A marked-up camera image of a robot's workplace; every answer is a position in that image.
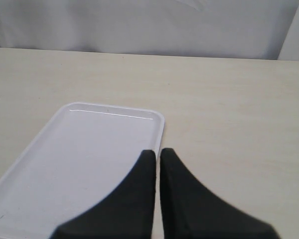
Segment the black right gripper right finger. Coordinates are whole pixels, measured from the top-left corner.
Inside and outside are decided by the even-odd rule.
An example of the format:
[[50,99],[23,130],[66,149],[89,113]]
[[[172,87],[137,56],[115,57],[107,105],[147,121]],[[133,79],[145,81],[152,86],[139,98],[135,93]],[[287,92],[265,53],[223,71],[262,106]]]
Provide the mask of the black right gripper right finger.
[[160,205],[166,239],[278,239],[268,223],[228,204],[200,183],[174,149],[160,154]]

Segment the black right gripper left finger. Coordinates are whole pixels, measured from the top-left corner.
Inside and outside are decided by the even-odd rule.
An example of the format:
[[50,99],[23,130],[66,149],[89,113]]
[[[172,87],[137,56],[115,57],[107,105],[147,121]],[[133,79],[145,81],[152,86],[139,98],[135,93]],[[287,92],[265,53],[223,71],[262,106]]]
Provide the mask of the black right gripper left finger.
[[59,225],[52,239],[150,239],[156,184],[156,156],[141,152],[122,182],[101,202]]

